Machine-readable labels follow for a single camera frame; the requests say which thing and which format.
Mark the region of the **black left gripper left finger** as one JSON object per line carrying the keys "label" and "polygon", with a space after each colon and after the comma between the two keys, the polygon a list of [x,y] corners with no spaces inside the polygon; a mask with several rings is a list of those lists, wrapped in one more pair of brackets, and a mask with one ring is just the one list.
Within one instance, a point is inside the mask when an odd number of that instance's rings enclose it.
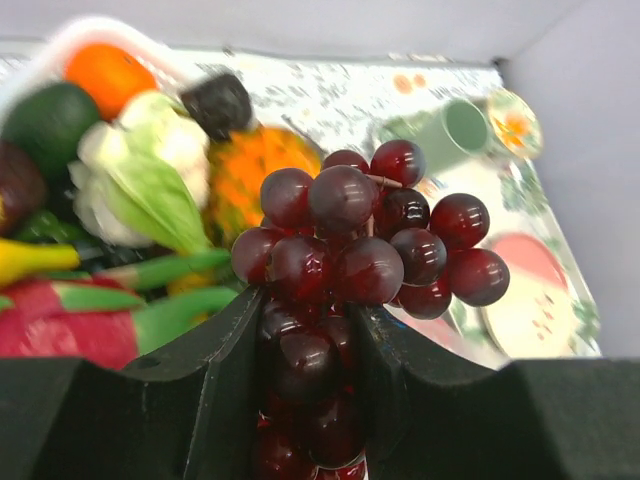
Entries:
{"label": "black left gripper left finger", "polygon": [[263,291],[121,371],[80,358],[1,363],[5,479],[242,479],[256,428]]}

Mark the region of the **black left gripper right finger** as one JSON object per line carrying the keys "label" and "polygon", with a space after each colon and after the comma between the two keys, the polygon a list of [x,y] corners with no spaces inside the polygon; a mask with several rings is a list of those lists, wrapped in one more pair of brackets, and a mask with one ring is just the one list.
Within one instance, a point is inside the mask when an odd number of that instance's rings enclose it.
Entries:
{"label": "black left gripper right finger", "polygon": [[373,479],[635,479],[639,364],[517,360],[491,370],[386,310],[350,305]]}

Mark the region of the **dark purple grape bunch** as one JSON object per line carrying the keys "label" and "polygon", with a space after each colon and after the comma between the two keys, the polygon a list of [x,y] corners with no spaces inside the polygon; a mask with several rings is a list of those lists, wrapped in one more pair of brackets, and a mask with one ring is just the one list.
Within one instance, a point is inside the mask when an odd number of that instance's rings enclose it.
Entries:
{"label": "dark purple grape bunch", "polygon": [[311,176],[287,167],[265,177],[263,219],[237,236],[237,277],[270,293],[257,325],[259,425],[254,479],[361,479],[365,422],[356,396],[359,336],[350,305],[394,305],[419,320],[453,299],[497,302],[510,272],[480,247],[490,217],[466,193],[435,205],[417,190],[426,170],[407,140],[371,159],[322,157]]}

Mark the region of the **white green cauliflower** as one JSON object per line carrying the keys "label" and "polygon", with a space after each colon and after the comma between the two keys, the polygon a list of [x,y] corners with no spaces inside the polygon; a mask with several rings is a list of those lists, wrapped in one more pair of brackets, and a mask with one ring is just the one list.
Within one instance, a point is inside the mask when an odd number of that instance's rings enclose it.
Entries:
{"label": "white green cauliflower", "polygon": [[114,121],[97,122],[79,142],[68,167],[76,216],[89,233],[117,246],[209,248],[201,219],[209,146],[179,101],[158,91],[134,96]]}

